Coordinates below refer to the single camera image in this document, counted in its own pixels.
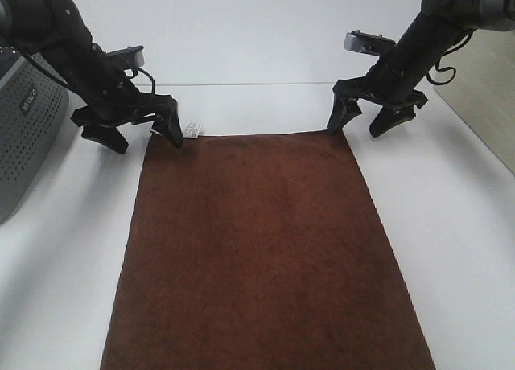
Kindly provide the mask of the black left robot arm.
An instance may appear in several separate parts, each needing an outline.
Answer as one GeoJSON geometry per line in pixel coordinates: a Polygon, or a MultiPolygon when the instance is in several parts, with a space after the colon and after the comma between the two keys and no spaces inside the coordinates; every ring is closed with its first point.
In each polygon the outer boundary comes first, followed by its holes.
{"type": "Polygon", "coordinates": [[[124,154],[125,124],[151,123],[176,148],[183,145],[178,102],[142,92],[142,46],[105,52],[94,43],[72,0],[1,0],[1,37],[37,70],[84,102],[71,116],[85,139],[124,154]]]}

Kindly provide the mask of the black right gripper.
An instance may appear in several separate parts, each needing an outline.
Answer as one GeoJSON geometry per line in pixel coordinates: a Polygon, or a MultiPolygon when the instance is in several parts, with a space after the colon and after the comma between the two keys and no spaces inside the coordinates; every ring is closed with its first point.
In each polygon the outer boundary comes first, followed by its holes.
{"type": "Polygon", "coordinates": [[[364,76],[338,80],[333,86],[333,106],[327,123],[330,135],[339,133],[351,120],[362,114],[359,99],[383,108],[369,126],[372,138],[379,138],[392,128],[415,118],[413,106],[422,108],[427,98],[416,90],[427,74],[427,60],[384,55],[364,76]]]}

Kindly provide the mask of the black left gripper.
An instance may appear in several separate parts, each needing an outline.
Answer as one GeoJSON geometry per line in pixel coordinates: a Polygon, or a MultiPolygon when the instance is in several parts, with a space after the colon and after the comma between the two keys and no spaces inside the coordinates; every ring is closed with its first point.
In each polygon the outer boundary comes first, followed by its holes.
{"type": "Polygon", "coordinates": [[[72,62],[72,90],[86,106],[75,110],[72,121],[84,127],[82,138],[99,143],[118,154],[125,154],[129,146],[118,126],[138,125],[151,121],[151,130],[167,139],[175,148],[183,145],[178,104],[170,95],[156,92],[154,78],[141,68],[151,89],[143,92],[136,87],[126,71],[108,60],[77,60],[72,62]]]}

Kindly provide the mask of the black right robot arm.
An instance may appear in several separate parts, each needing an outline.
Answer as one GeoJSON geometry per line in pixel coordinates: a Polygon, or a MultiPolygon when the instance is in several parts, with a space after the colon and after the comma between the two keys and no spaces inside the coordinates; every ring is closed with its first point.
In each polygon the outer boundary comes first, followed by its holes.
{"type": "Polygon", "coordinates": [[[377,56],[365,76],[338,80],[327,131],[336,134],[361,114],[360,99],[381,106],[369,127],[373,138],[411,121],[427,98],[416,90],[442,57],[458,51],[477,30],[511,31],[514,0],[422,0],[421,10],[398,41],[350,31],[348,51],[377,56]]]}

